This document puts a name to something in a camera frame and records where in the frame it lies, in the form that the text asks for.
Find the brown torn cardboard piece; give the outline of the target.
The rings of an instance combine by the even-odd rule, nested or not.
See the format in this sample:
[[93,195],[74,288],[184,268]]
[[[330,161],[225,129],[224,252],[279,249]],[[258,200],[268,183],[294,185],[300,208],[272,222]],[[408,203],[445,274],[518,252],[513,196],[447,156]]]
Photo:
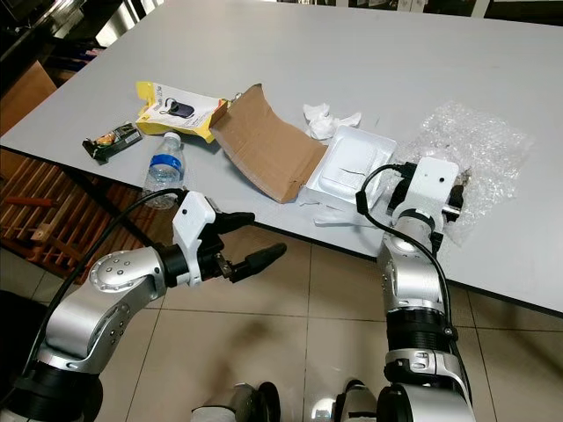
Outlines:
[[286,123],[261,84],[226,105],[210,125],[226,156],[271,200],[292,202],[325,156],[327,146]]

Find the clear plastic water bottle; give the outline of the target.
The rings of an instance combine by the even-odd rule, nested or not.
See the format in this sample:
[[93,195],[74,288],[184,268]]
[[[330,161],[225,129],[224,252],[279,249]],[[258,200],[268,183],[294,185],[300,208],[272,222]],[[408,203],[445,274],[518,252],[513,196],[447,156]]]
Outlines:
[[169,130],[151,157],[143,194],[184,189],[184,173],[184,141],[180,133]]

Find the white plastic tray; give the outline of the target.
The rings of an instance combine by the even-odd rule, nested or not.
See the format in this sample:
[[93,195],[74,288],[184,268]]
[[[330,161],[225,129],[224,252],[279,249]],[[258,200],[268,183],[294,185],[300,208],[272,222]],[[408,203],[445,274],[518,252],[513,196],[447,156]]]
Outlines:
[[330,140],[320,164],[307,180],[298,201],[317,202],[355,211],[355,193],[378,166],[389,164],[397,141],[350,126],[341,126]]

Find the robot right leg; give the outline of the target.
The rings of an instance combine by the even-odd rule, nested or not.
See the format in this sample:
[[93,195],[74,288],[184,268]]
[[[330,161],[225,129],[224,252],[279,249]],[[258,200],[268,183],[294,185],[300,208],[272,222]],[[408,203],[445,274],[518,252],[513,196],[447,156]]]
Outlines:
[[377,398],[359,379],[350,379],[334,398],[331,422],[377,422]]

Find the crumpled white tissue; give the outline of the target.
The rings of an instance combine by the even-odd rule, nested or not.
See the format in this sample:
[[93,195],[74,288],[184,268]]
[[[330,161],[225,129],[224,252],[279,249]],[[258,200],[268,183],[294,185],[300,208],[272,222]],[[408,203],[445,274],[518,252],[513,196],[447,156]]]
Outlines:
[[319,141],[330,140],[341,127],[358,127],[362,119],[359,112],[348,117],[334,117],[328,104],[303,105],[303,113],[307,121],[306,134]]

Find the dark metal shelf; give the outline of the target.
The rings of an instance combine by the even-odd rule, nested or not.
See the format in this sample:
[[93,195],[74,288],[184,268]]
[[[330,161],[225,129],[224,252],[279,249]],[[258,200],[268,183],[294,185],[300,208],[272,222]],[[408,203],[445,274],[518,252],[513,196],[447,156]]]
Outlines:
[[56,43],[108,47],[169,0],[0,0],[2,64]]

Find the black table leg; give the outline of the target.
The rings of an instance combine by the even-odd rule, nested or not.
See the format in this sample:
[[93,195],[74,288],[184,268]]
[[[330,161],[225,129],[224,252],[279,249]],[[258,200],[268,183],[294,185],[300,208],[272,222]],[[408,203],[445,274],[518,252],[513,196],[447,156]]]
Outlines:
[[62,172],[67,174],[67,177],[71,179],[74,184],[84,190],[84,192],[112,218],[120,216],[121,210],[117,208],[117,202],[115,200],[110,200],[107,193],[112,192],[113,189],[116,189],[117,193],[124,194],[136,194],[138,192],[136,186],[122,184],[112,179],[97,176],[97,174],[73,169],[72,166],[62,166]]

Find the brown cardboard box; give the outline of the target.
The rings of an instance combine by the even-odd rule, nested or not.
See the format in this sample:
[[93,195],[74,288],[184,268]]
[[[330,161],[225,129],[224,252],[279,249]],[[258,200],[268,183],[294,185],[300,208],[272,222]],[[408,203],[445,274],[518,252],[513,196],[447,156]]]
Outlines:
[[31,67],[1,97],[0,135],[7,133],[56,90],[43,65],[32,61]]

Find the white paper scrap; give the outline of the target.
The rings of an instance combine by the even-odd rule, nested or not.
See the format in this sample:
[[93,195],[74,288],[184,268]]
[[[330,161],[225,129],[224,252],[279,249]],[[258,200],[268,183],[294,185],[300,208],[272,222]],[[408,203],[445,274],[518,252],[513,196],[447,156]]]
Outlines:
[[312,212],[312,221],[319,228],[333,228],[333,226],[370,228],[371,226],[370,222],[357,212],[355,200],[345,200],[335,194],[304,188],[298,194],[297,204]]

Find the clear bubble wrap sheet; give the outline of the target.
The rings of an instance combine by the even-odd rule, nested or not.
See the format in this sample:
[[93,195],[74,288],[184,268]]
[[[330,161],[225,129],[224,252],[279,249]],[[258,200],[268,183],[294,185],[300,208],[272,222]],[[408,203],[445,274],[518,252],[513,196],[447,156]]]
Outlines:
[[462,214],[446,226],[446,236],[462,245],[495,206],[517,197],[520,169],[532,144],[529,135],[505,120],[447,101],[422,121],[414,140],[398,146],[395,160],[442,158],[467,174]]

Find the yellow product package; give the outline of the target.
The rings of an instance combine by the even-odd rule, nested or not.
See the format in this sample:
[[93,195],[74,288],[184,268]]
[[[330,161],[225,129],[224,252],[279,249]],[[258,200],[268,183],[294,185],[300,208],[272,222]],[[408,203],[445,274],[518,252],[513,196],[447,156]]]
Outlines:
[[161,135],[170,130],[200,136],[213,143],[214,125],[228,112],[230,101],[197,95],[157,82],[136,82],[138,98],[145,107],[138,113],[136,127],[145,135]]

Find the robot leg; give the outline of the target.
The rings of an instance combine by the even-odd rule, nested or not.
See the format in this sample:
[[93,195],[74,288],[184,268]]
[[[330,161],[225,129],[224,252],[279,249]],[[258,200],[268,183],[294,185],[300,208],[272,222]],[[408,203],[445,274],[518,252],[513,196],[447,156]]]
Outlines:
[[350,379],[334,398],[331,422],[377,422],[377,398],[359,379]]
[[282,422],[281,402],[272,382],[239,382],[192,410],[190,422]]

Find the dark snack bar wrapper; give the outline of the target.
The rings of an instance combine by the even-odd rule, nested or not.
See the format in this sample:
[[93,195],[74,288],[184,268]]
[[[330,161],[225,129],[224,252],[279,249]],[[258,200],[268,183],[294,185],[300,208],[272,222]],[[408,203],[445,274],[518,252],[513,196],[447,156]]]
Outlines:
[[133,123],[124,123],[116,128],[109,130],[105,135],[97,138],[85,138],[82,148],[87,151],[93,161],[99,165],[107,164],[110,157],[129,148],[143,137],[143,133],[138,130]]

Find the wooden slatted rack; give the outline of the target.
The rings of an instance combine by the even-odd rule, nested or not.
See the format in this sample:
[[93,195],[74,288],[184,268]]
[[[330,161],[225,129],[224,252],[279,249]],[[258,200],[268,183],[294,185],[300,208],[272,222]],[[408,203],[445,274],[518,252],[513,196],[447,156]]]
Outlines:
[[[71,271],[112,220],[60,165],[1,149],[0,172],[1,245],[52,273]],[[123,209],[138,194],[107,196]]]

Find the robot left leg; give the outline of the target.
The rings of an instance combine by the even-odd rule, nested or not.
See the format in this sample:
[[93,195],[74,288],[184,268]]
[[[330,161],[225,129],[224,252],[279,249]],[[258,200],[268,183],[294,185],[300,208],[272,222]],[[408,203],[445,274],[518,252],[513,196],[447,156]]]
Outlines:
[[192,410],[190,422],[282,422],[281,402],[272,382],[239,382]]

